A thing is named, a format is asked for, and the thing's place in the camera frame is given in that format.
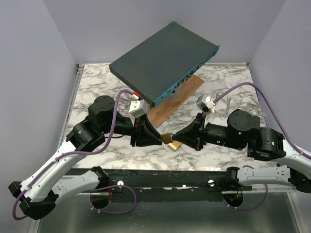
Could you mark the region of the large brass padlock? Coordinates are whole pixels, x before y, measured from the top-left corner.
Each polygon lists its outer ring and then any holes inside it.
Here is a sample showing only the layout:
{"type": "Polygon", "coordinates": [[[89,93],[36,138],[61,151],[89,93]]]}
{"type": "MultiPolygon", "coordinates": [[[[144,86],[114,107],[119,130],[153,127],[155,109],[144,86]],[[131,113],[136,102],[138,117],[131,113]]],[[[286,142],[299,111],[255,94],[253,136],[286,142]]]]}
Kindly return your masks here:
{"type": "Polygon", "coordinates": [[[168,144],[168,146],[173,150],[176,151],[180,146],[182,145],[181,142],[178,141],[173,141],[171,143],[168,144]]]}

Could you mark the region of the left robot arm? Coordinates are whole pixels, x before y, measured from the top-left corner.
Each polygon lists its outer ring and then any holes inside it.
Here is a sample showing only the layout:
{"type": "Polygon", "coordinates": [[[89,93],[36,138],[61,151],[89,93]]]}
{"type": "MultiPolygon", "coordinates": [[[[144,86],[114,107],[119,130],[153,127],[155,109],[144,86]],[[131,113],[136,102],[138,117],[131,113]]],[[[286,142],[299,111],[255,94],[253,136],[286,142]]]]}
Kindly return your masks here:
{"type": "Polygon", "coordinates": [[[12,182],[8,189],[16,198],[12,215],[15,220],[20,208],[24,218],[42,219],[63,199],[85,191],[102,192],[116,188],[116,183],[99,166],[67,181],[62,177],[88,155],[103,152],[114,134],[130,136],[135,147],[161,145],[160,133],[146,115],[148,104],[136,97],[130,105],[130,116],[117,111],[116,99],[99,96],[88,107],[88,115],[76,124],[55,154],[33,175],[22,182],[12,182]]]}

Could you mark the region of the small brass padlock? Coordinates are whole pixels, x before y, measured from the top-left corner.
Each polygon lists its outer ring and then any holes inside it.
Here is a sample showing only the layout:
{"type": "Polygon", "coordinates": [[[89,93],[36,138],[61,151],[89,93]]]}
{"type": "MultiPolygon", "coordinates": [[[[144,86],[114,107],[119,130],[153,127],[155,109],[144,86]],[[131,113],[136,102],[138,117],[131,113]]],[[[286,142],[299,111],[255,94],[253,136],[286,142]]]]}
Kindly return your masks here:
{"type": "Polygon", "coordinates": [[[160,135],[160,139],[162,140],[162,142],[167,145],[169,143],[172,143],[173,140],[173,136],[175,135],[175,133],[164,133],[160,135]]]}

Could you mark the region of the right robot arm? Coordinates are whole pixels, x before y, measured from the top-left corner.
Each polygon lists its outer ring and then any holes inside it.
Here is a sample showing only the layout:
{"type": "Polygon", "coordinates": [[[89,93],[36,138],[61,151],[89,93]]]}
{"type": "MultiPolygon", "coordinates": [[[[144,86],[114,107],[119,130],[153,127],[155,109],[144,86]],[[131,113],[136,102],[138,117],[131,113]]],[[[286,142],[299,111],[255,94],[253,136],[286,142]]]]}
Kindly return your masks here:
{"type": "Polygon", "coordinates": [[[256,169],[229,167],[224,178],[214,180],[213,190],[238,191],[254,184],[279,184],[310,193],[311,155],[304,156],[278,131],[261,127],[259,117],[237,109],[229,115],[226,126],[206,123],[205,120],[206,116],[198,113],[195,120],[174,133],[172,139],[196,151],[206,144],[247,149],[247,156],[254,160],[279,164],[256,169]]]}

